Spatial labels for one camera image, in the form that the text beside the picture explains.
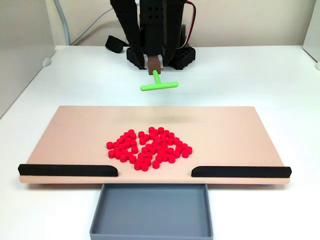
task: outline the gray bin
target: gray bin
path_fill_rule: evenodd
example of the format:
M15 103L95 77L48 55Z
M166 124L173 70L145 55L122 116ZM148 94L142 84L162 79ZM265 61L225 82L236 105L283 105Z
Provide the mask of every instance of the gray bin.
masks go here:
M91 240L211 240L206 184L104 184Z

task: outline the red game piece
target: red game piece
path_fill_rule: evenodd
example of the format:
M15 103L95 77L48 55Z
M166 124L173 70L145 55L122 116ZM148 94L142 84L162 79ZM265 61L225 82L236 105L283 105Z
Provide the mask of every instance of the red game piece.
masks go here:
M166 137L169 137L169 131L168 130L164 130L163 133L165 134Z
M161 155L157 155L155 157L155 161L154 162L159 162L159 163L162 163L162 156Z
M106 149L113 149L114 148L114 143L113 142L111 142L111 141L108 141L107 143L106 143Z
M146 146L144 146L143 148L141 148L141 152L146 154L148 152L148 148Z
M163 127L159 127L159 128L158 128L159 134L163 134L163 133L164 133L164 130L165 130L165 129L164 129Z
M149 127L149 134L152 133L155 130L153 126Z
M184 159L186 159L186 158L189 157L189 152L188 152L188 150L183 150L183 151L182 151L182 157L183 157Z
M138 153L138 148L136 146L131 147L131 151L133 154L137 154Z
M177 144L178 141L180 141L180 138L175 137L175 138L173 139L173 144Z
M152 153L153 155L156 154L156 148L154 146L150 147L149 152Z
M136 140L131 140L130 141L130 146L131 147L136 147L137 146L137 141Z
M144 137L140 138L140 145L145 145L146 144L146 139Z
M134 163L134 169L139 171L141 169L141 162L140 161L136 161Z
M176 158L173 155L169 155L168 157L168 162L171 164L174 164L176 162Z
M188 144L186 144L186 143L182 143L182 144L181 144L181 147L182 147L182 150L186 150L186 149L187 149L187 147L188 147Z
M120 148L120 151L122 151L122 149L125 149L125 145L124 144L119 144L119 148Z
M145 154L143 152L139 152L138 159L145 159Z
M188 146L186 150L188 151L189 155L192 154L192 147Z
M169 147L166 152L169 154L169 155L172 155L174 154L174 149L172 147Z
M125 149L129 149L129 148L130 148L130 142L129 142L129 141L125 141L125 142L123 143L123 145L124 145L124 148L125 148Z
M108 156L109 156L109 158L114 159L115 158L115 151L114 150L110 150L108 152Z
M125 163L127 161L127 155L121 154L120 155L120 162Z
M139 137L139 138L142 138L144 135L145 135L145 132L144 132L144 131L140 131L140 132L138 133L138 137Z
M158 169L158 168L160 167L160 162L158 162L158 161L153 161L152 167L153 167L154 169Z
M137 161L137 157L135 155L131 155L130 158L129 158L129 162L131 164L134 164L136 161Z
M178 159L178 158L180 157L180 152L177 151L177 150L175 150L175 151L173 151L173 155L174 155L174 157L175 157L176 159Z
M153 155L153 154L148 151L148 152L145 154L145 158L146 158L146 159L152 159L152 155Z
M183 143L183 142L179 140L179 141L176 141L175 145L177 145L177 146L181 146L181 145L182 145L182 143Z
M166 142L168 143L169 146L172 146L174 144L174 139L172 137L169 137Z
M148 142L150 140L149 134L143 135L143 138L145 139L146 142Z
M141 170L142 171L146 172L146 171L148 171L148 168L149 168L149 165L147 162L141 163Z
M136 140L137 135L135 133L130 133L130 138L131 138L131 140Z

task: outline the beige tray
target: beige tray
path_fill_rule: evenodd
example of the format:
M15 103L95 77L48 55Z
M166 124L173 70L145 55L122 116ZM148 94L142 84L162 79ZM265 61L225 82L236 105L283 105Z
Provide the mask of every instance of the beige tray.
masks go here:
M129 129L147 132L150 126L174 132L193 148L192 155L147 172L108 158L106 142L115 142ZM284 166L254 107L60 106L27 164L112 165L119 176L21 175L22 183L287 184L290 180L191 177L197 166Z

